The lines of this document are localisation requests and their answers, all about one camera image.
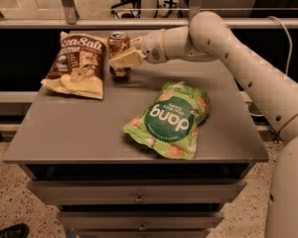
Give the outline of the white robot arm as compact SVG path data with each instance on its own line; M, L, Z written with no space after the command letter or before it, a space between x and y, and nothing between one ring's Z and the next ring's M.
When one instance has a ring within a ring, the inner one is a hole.
M195 15L185 27L157 30L109 60L115 68L144 61L220 60L286 143L275 163L265 238L298 238L298 83L244 45L216 13Z

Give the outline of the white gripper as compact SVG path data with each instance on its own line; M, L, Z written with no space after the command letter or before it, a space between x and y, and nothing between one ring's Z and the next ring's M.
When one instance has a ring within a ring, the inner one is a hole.
M140 65L145 58L150 63L203 60L203 53L197 51L191 42L188 27L152 31L143 38L131 39L130 47L134 49L111 58L109 65L113 68L134 67Z

